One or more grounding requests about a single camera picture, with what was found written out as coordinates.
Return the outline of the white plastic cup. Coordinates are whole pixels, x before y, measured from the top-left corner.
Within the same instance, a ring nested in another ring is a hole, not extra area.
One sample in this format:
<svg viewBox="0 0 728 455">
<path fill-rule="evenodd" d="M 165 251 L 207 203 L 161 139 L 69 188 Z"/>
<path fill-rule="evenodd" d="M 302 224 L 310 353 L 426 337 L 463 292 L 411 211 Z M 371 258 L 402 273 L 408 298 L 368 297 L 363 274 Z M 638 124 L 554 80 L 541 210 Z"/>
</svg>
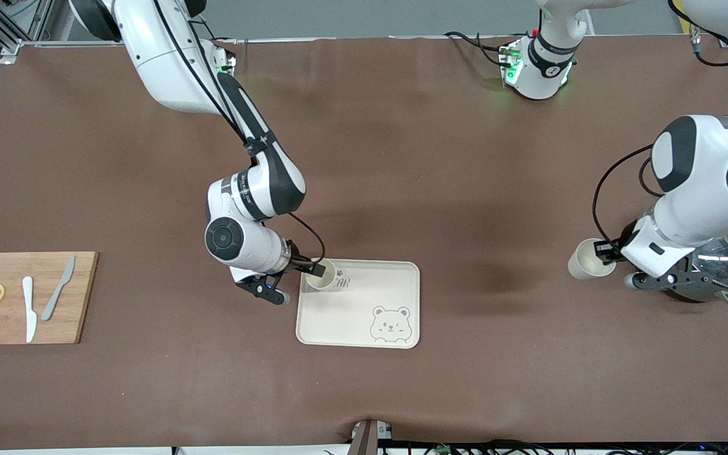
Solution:
<svg viewBox="0 0 728 455">
<path fill-rule="evenodd" d="M 574 253 L 568 262 L 568 271 L 579 280 L 596 279 L 612 274 L 616 269 L 616 263 L 604 264 L 595 253 L 595 243 L 601 241 L 598 238 L 589 238 L 582 241 L 575 248 Z"/>
<path fill-rule="evenodd" d="M 324 277 L 313 277 L 308 274 L 304 274 L 307 287 L 315 291 L 327 291 L 334 286 L 336 280 L 337 268 L 333 261 L 327 258 L 321 260 L 322 265 L 326 265 L 326 272 Z"/>
</svg>

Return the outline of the cream bear print tray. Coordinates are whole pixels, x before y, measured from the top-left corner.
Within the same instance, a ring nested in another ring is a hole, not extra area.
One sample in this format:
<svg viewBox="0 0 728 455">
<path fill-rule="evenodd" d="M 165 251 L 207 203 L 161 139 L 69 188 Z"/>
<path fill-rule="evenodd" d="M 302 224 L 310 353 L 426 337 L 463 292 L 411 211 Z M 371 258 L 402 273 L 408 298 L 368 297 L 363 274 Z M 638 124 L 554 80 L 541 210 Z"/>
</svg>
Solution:
<svg viewBox="0 0 728 455">
<path fill-rule="evenodd" d="M 332 258 L 327 291 L 301 276 L 295 334 L 301 343 L 412 349 L 421 339 L 421 271 L 413 262 Z"/>
</svg>

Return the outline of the brown table cover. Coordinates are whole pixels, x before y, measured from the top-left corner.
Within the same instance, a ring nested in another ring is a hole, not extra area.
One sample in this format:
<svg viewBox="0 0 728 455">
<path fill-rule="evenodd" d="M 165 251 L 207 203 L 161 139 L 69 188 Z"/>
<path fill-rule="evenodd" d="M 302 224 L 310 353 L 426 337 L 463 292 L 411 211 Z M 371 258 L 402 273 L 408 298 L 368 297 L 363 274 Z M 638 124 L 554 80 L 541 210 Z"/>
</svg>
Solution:
<svg viewBox="0 0 728 455">
<path fill-rule="evenodd" d="M 0 252 L 99 253 L 83 336 L 0 346 L 0 449 L 332 444 L 359 420 L 430 442 L 728 441 L 728 306 L 573 279 L 595 185 L 728 68 L 681 35 L 590 37 L 561 92 L 504 89 L 447 39 L 234 47 L 332 257 L 421 271 L 412 349 L 307 346 L 236 288 L 206 190 L 248 167 L 220 116 L 150 97 L 121 47 L 0 67 Z"/>
</svg>

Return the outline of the bamboo cutting board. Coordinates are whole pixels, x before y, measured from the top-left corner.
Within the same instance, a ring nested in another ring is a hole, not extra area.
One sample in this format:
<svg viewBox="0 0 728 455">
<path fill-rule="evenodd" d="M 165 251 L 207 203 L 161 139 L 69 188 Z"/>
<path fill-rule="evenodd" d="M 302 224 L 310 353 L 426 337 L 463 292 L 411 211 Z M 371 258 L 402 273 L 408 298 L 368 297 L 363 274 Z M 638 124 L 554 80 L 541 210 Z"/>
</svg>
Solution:
<svg viewBox="0 0 728 455">
<path fill-rule="evenodd" d="M 76 257 L 75 270 L 64 287 L 52 318 L 40 319 L 69 258 Z M 96 252 L 9 252 L 0 253 L 0 283 L 6 296 L 0 301 L 0 345 L 24 345 L 26 323 L 22 279 L 33 277 L 33 308 L 37 331 L 29 344 L 75 344 L 79 341 L 87 311 Z"/>
</svg>

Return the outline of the grey plastic knife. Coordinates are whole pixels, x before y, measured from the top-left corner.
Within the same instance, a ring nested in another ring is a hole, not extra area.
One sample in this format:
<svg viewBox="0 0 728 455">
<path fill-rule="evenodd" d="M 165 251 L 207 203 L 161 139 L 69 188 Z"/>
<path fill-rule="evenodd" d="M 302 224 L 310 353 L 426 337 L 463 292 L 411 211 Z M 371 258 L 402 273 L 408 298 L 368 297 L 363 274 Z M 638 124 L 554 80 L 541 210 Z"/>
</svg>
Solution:
<svg viewBox="0 0 728 455">
<path fill-rule="evenodd" d="M 76 265 L 76 257 L 72 255 L 67 264 L 66 268 L 64 268 L 63 274 L 61 274 L 61 277 L 58 281 L 57 286 L 55 287 L 54 291 L 52 292 L 52 296 L 50 297 L 47 305 L 44 307 L 44 311 L 42 312 L 40 319 L 43 320 L 43 322 L 48 322 L 52 315 L 57 308 L 58 300 L 60 299 L 61 292 L 63 292 L 64 287 L 71 281 L 73 276 L 73 271 L 75 270 Z"/>
</svg>

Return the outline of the white plastic knife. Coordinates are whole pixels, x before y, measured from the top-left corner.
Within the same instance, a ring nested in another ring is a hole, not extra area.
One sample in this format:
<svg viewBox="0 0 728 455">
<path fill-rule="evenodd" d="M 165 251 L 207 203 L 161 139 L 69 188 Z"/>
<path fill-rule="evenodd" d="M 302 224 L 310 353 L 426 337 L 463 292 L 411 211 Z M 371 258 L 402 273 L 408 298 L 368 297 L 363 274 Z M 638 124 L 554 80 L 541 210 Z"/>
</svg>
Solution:
<svg viewBox="0 0 728 455">
<path fill-rule="evenodd" d="M 24 310 L 25 310 L 25 323 L 26 323 L 26 343 L 32 343 L 35 331 L 37 331 L 37 313 L 33 308 L 33 292 L 34 282 L 33 277 L 25 276 L 22 279 L 23 297 L 24 297 Z"/>
</svg>

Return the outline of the metal table edge bracket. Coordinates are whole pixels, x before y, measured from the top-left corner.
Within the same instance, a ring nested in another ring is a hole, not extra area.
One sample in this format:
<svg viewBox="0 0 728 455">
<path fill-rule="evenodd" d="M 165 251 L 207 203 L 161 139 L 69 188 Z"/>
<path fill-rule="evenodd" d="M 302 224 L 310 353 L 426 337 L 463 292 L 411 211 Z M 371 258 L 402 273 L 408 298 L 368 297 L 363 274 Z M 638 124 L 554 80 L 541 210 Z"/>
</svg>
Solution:
<svg viewBox="0 0 728 455">
<path fill-rule="evenodd" d="M 363 420 L 355 424 L 346 455 L 389 455 L 382 443 L 392 441 L 392 424 L 381 420 Z"/>
</svg>

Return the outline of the aluminium frame rail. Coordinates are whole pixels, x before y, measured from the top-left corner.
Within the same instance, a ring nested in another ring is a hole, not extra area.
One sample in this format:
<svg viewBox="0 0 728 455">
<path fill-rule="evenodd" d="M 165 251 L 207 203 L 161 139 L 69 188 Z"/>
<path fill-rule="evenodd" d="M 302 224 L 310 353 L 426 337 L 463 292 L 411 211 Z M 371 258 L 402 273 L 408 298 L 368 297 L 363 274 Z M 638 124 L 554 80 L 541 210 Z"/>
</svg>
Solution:
<svg viewBox="0 0 728 455">
<path fill-rule="evenodd" d="M 93 34 L 75 11 L 78 0 L 0 0 L 0 57 L 14 61 L 24 46 L 90 48 L 120 46 Z"/>
</svg>

